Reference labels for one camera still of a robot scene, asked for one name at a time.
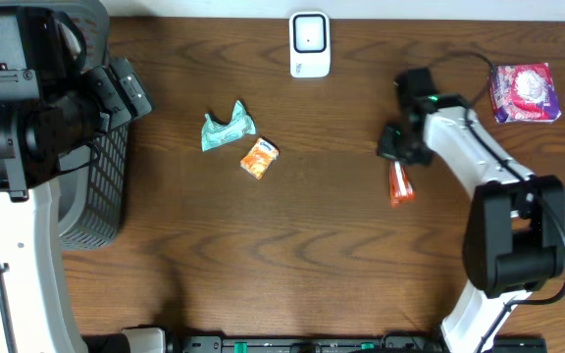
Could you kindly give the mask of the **red purple snack pack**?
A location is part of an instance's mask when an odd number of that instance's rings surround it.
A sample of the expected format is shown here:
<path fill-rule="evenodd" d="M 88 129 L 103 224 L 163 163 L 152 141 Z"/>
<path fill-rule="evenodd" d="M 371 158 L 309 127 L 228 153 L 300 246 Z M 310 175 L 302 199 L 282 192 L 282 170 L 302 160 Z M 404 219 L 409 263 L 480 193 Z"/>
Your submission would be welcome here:
<path fill-rule="evenodd" d="M 549 63 L 495 67 L 488 86 L 500 124 L 553 123 L 562 115 Z"/>

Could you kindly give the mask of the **small orange tissue pack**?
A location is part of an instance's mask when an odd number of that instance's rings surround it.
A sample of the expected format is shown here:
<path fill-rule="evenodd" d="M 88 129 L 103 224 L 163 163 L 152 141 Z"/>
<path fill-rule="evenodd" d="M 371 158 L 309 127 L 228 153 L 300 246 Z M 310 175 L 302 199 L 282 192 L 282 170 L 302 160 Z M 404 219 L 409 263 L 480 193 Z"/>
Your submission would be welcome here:
<path fill-rule="evenodd" d="M 256 179 L 261 179 L 279 155 L 280 151 L 274 144 L 259 137 L 249 152 L 241 159 L 240 166 Z"/>

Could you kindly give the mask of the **orange red bar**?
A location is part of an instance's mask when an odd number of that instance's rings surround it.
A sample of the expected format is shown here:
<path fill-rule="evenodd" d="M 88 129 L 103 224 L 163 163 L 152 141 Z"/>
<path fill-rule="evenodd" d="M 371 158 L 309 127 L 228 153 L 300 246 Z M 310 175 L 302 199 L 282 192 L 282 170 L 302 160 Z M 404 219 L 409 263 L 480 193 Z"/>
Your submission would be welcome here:
<path fill-rule="evenodd" d="M 396 207 L 416 198 L 415 190 L 400 162 L 392 162 L 389 166 L 390 203 Z"/>

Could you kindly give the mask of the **mint green packet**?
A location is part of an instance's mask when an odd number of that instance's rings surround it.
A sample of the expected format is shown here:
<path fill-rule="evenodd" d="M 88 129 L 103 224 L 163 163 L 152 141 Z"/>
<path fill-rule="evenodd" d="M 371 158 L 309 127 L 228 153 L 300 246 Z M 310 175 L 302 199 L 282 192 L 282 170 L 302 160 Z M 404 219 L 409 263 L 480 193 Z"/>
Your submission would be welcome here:
<path fill-rule="evenodd" d="M 246 134 L 255 135 L 257 127 L 240 100 L 232 109 L 228 123 L 219 123 L 212 113 L 205 115 L 201 130 L 201 149 L 203 152 L 241 139 Z"/>

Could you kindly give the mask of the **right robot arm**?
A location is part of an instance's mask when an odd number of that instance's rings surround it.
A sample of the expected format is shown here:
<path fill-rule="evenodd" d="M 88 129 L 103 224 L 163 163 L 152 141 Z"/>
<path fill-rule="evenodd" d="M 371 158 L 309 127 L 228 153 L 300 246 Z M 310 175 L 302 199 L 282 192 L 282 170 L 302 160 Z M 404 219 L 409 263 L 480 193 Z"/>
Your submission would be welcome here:
<path fill-rule="evenodd" d="M 429 69 L 405 71 L 393 84 L 401 121 L 385 126 L 377 153 L 396 167 L 394 189 L 410 185 L 401 166 L 427 166 L 439 156 L 471 201 L 462 246 L 468 280 L 426 348 L 490 352 L 515 309 L 565 296 L 563 183 L 513 159 L 468 100 L 436 89 Z"/>

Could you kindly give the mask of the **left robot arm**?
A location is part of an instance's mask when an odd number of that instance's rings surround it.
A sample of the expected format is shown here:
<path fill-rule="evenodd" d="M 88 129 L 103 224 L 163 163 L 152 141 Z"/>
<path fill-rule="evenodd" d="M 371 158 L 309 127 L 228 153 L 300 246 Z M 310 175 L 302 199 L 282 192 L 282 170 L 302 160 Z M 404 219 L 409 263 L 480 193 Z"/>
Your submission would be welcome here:
<path fill-rule="evenodd" d="M 98 1 L 0 1 L 0 352 L 164 352 L 161 328 L 82 335 L 63 269 L 62 156 L 149 114 L 132 65 L 106 51 Z"/>

